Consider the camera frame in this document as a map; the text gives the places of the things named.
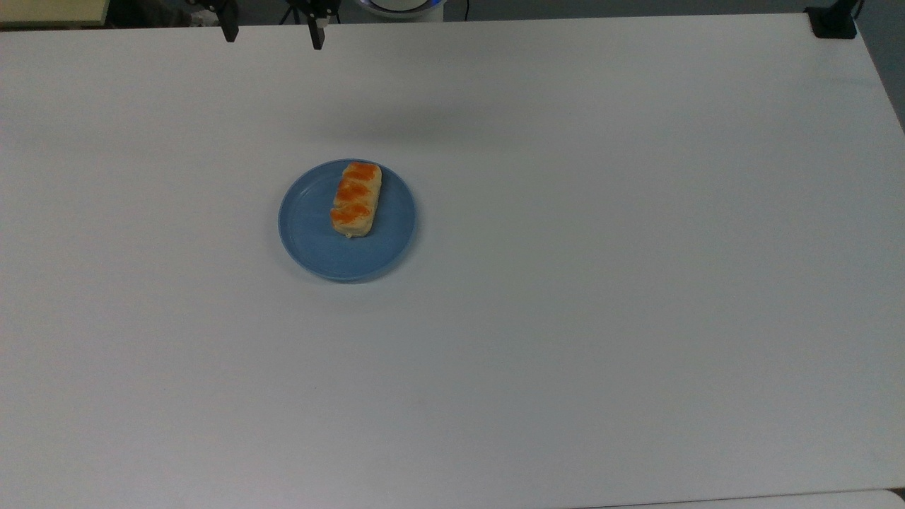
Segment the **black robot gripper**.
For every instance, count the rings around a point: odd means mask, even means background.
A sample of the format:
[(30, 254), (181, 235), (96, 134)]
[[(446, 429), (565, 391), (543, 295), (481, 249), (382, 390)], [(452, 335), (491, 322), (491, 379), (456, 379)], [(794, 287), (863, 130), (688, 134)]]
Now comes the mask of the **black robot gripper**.
[(227, 42), (235, 42), (239, 32), (238, 16), (256, 13), (261, 10), (275, 9), (280, 6), (295, 9), (303, 18), (307, 18), (308, 32), (314, 49), (322, 49), (325, 43), (325, 29), (329, 25), (329, 17), (339, 12), (342, 1), (185, 1), (191, 6), (218, 12), (218, 22)]

